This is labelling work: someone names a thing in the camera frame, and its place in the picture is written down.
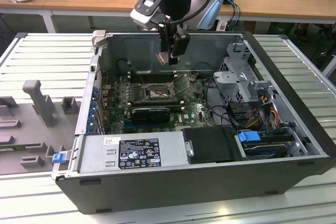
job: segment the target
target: motherboard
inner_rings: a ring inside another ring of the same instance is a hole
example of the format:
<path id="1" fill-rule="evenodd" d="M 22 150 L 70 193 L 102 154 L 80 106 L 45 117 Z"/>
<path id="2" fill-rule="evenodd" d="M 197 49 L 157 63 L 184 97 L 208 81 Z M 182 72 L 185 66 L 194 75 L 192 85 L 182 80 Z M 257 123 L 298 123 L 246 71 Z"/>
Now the motherboard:
<path id="1" fill-rule="evenodd" d="M 102 86 L 106 134 L 180 131 L 215 126 L 196 73 L 115 76 Z"/>

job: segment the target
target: blue release tab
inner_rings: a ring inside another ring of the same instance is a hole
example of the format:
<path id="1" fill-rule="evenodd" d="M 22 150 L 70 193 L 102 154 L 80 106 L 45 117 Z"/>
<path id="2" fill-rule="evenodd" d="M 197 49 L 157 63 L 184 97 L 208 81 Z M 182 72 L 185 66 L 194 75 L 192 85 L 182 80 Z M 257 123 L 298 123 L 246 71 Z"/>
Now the blue release tab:
<path id="1" fill-rule="evenodd" d="M 238 137 L 241 142 L 261 141 L 260 136 L 256 131 L 243 131 L 238 134 Z"/>
<path id="2" fill-rule="evenodd" d="M 52 163 L 53 164 L 64 164 L 66 163 L 66 158 L 67 158 L 67 154 L 65 153 L 56 153 L 53 155 L 52 157 Z"/>

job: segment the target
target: green circuit board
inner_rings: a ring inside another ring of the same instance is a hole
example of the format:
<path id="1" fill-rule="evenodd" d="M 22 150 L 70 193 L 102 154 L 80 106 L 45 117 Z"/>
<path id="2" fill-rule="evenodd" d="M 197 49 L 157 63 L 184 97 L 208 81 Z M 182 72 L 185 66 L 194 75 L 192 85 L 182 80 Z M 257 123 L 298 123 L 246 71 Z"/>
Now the green circuit board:
<path id="1" fill-rule="evenodd" d="M 106 92 L 104 114 L 107 134 L 167 132 L 180 131 L 185 127 L 215 126 L 203 99 L 204 83 L 204 80 L 190 73 L 179 74 L 174 81 L 164 83 L 132 83 L 127 77 L 116 78 L 109 92 Z M 132 122 L 131 113 L 136 103 L 141 103 L 138 105 L 141 108 L 151 108 L 155 103 L 150 102 L 164 101 L 181 104 L 173 108 L 182 108 L 180 111 L 171 110 L 169 122 L 149 125 Z"/>

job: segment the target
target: floor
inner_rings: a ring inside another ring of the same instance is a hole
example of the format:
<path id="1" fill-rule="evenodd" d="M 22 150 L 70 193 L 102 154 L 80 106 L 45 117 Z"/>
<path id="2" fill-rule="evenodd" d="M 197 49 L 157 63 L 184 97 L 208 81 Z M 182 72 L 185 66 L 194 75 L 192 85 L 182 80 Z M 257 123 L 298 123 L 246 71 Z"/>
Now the floor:
<path id="1" fill-rule="evenodd" d="M 39 15 L 21 15 L 21 14 L 3 14 L 2 18 L 9 27 L 17 32 L 29 33 L 46 33 L 46 27 L 43 19 Z M 94 29 L 89 26 L 89 20 L 86 16 L 54 16 L 56 26 L 60 33 L 91 33 Z M 137 31 L 138 27 L 131 18 L 127 17 L 93 17 L 95 29 L 104 29 L 107 31 Z M 270 23 L 258 22 L 256 26 L 256 34 L 266 34 Z M 319 28 L 310 25 L 308 30 L 308 42 L 300 41 L 294 34 L 295 27 L 289 33 L 289 38 L 294 44 L 315 64 L 323 69 L 331 59 L 321 60 L 319 55 L 328 48 L 332 41 L 321 38 L 318 33 Z M 236 31 L 243 31 L 243 22 L 236 27 Z M 15 34 L 0 20 L 0 55 L 6 49 L 7 45 L 12 41 Z M 336 74 L 333 74 L 331 80 L 336 80 Z"/>

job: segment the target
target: power supply label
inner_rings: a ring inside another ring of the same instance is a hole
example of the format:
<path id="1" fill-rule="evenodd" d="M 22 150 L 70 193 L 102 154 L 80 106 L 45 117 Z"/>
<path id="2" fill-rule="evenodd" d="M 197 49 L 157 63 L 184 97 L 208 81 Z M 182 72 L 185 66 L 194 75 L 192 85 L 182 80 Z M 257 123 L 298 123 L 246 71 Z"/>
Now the power supply label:
<path id="1" fill-rule="evenodd" d="M 159 139 L 121 140 L 118 166 L 120 169 L 161 166 Z"/>

